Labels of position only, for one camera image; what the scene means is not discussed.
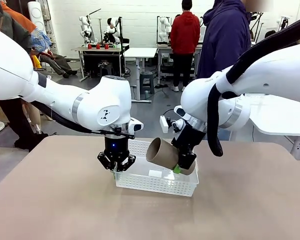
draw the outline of perforated basket side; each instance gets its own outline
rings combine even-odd
[[[130,154],[136,157],[145,157],[150,146],[150,142],[147,141],[135,141],[129,140],[128,149]]]
[[[122,173],[116,173],[115,179],[117,187],[185,197],[191,197],[197,187],[195,183]]]

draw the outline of yellow object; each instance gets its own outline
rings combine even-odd
[[[41,67],[40,61],[39,61],[39,59],[37,58],[37,56],[32,56],[32,59],[33,59],[35,68],[36,68],[36,69],[41,69],[42,67]]]

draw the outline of person in red jacket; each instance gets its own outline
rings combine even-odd
[[[192,0],[182,0],[183,14],[173,21],[171,30],[171,48],[173,51],[173,86],[179,92],[180,74],[183,74],[182,91],[190,82],[190,72],[194,52],[200,38],[199,18],[192,14]]]

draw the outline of stool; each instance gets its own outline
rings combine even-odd
[[[100,66],[100,76],[102,77],[106,75],[115,75],[115,70],[112,63],[108,63],[106,66]]]
[[[144,80],[149,80],[149,83],[144,84]],[[143,71],[140,74],[140,93],[150,90],[151,94],[155,93],[154,74],[152,71]]]

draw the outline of person in purple hoodie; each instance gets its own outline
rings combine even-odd
[[[235,64],[251,47],[250,14],[245,5],[254,0],[215,0],[213,8],[203,16],[206,26],[198,79]]]

